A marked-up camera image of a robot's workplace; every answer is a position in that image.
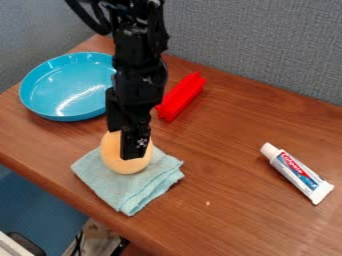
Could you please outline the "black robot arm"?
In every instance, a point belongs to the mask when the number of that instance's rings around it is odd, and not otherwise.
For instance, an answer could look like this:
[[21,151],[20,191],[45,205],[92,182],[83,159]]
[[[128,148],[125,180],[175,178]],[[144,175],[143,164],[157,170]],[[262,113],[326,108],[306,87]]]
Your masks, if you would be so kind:
[[161,53],[168,49],[164,0],[64,0],[87,26],[111,35],[112,87],[105,91],[107,129],[119,132],[119,156],[145,155],[151,109],[161,103],[168,79]]

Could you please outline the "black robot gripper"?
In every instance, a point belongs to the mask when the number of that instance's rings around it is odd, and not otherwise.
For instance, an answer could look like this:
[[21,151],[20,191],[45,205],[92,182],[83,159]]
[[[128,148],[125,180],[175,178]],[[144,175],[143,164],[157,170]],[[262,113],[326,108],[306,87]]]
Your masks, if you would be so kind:
[[105,115],[109,132],[121,129],[120,157],[143,158],[151,136],[151,109],[161,102],[168,78],[161,53],[168,34],[116,31],[112,64],[113,85],[105,90]]

